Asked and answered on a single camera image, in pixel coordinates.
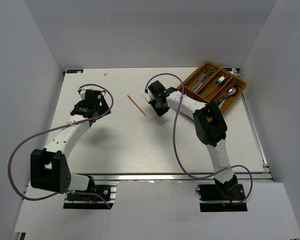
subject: purple cable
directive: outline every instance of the purple cable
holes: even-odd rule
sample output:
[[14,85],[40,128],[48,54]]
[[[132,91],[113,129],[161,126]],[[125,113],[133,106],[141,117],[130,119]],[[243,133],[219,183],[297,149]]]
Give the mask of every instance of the purple cable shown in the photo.
[[111,209],[111,206],[104,200],[104,198],[102,198],[100,195],[98,195],[98,194],[96,194],[96,193],[94,194],[94,193],[91,193],[91,192],[80,192],[80,191],[77,192],[77,191],[75,191],[74,194],[79,194],[79,195],[93,195],[93,196],[96,196],[96,197],[98,197],[99,199],[101,199],[109,209]]
[[[110,95],[110,97],[111,97],[111,101],[112,101],[112,102],[111,102],[111,106],[109,107],[109,109],[108,109],[105,113],[103,113],[103,114],[100,115],[100,116],[95,116],[95,117],[92,117],[92,118],[87,118],[87,119],[84,119],[84,120],[81,120],[81,121],[73,122],[72,125],[77,125],[77,124],[81,124],[81,123],[84,123],[84,122],[87,122],[87,121],[91,121],[91,120],[93,121],[93,120],[99,119],[99,118],[105,116],[106,114],[108,114],[108,112],[109,112],[109,111],[112,109],[112,107],[113,107],[114,99],[113,99],[112,94],[111,94],[107,89],[105,89],[104,87],[102,87],[102,86],[100,86],[100,85],[93,84],[93,83],[92,83],[92,84],[90,83],[90,84],[82,85],[82,86],[80,86],[80,88],[83,88],[83,87],[86,87],[86,86],[96,86],[96,87],[101,88],[101,89],[103,89],[104,91],[106,91],[106,92]],[[11,154],[11,156],[10,156],[10,159],[9,159],[9,164],[8,164],[8,175],[9,175],[9,180],[10,180],[10,183],[11,183],[11,185],[12,185],[12,188],[14,189],[14,191],[15,191],[21,198],[23,198],[23,199],[25,199],[25,200],[28,200],[28,201],[39,201],[39,200],[48,199],[48,198],[50,198],[50,197],[52,197],[52,196],[55,196],[57,193],[53,193],[53,194],[51,194],[51,195],[44,196],[44,197],[39,197],[39,198],[31,198],[31,197],[29,198],[29,197],[23,195],[23,194],[18,190],[18,188],[16,187],[16,185],[15,185],[15,183],[14,183],[14,181],[13,181],[13,178],[12,178],[12,172],[11,172],[12,160],[13,160],[13,157],[14,157],[15,153],[17,152],[17,150],[18,150],[24,143],[26,143],[27,141],[29,141],[29,140],[31,140],[31,139],[37,137],[37,136],[40,136],[40,135],[43,135],[43,134],[46,134],[46,133],[50,133],[50,132],[53,132],[53,131],[56,131],[56,130],[59,130],[59,129],[67,128],[67,127],[70,127],[70,126],[71,126],[70,124],[66,124],[66,125],[63,125],[63,126],[58,126],[58,127],[53,128],[53,129],[49,129],[49,130],[42,131],[42,132],[39,132],[39,133],[37,133],[37,134],[34,134],[34,135],[28,137],[27,139],[23,140],[22,142],[20,142],[20,144],[18,144],[17,147],[13,150],[13,152],[12,152],[12,154]]]
[[[218,170],[218,171],[216,171],[216,172],[214,172],[214,173],[212,173],[212,174],[210,174],[210,175],[208,175],[208,176],[205,176],[205,177],[204,177],[204,176],[203,176],[203,177],[196,177],[196,176],[193,176],[193,175],[189,174],[189,173],[185,170],[185,168],[183,167],[183,165],[182,165],[182,163],[181,163],[181,161],[180,161],[178,152],[177,152],[177,150],[176,150],[176,141],[175,141],[176,122],[177,122],[177,119],[178,119],[178,116],[179,116],[179,113],[180,113],[180,108],[181,108],[181,104],[182,104],[182,100],[183,100],[183,94],[184,94],[184,84],[183,84],[183,81],[182,81],[178,76],[176,76],[176,75],[174,75],[174,74],[172,74],[172,73],[171,73],[171,74],[168,73],[168,72],[163,73],[163,74],[160,73],[160,74],[155,75],[154,77],[152,77],[152,78],[146,83],[146,85],[145,85],[145,93],[148,92],[147,88],[148,88],[149,83],[150,83],[154,78],[156,78],[156,77],[158,77],[158,76],[162,76],[162,75],[170,75],[170,76],[173,76],[173,77],[177,78],[177,79],[181,82],[181,86],[182,86],[180,102],[179,102],[179,105],[178,105],[178,109],[176,110],[175,119],[174,119],[174,123],[173,123],[173,136],[172,136],[174,154],[175,154],[176,160],[178,161],[178,164],[179,164],[180,168],[182,169],[182,171],[183,171],[187,176],[189,176],[189,177],[192,178],[192,179],[195,179],[195,180],[205,180],[205,179],[210,178],[210,177],[213,177],[213,176],[215,176],[215,175],[217,175],[217,174],[219,174],[219,173],[221,173],[221,172],[223,172],[223,171],[225,171],[225,170],[228,170],[229,168],[225,167],[225,168],[222,168],[222,169],[220,169],[220,170]],[[246,167],[243,166],[243,165],[238,165],[238,164],[237,164],[237,165],[234,165],[234,166],[231,166],[230,168],[232,169],[232,168],[235,168],[235,167],[242,167],[242,168],[244,168],[244,169],[248,172],[248,174],[250,175],[251,185],[250,185],[250,189],[249,189],[249,192],[248,192],[248,194],[246,195],[246,197],[245,197],[243,200],[241,200],[240,202],[233,203],[233,205],[237,205],[237,204],[240,204],[240,203],[244,202],[244,201],[250,196],[250,194],[251,194],[251,192],[252,192],[252,185],[253,185],[252,174],[251,174],[251,172],[249,171],[249,169],[246,168]]]

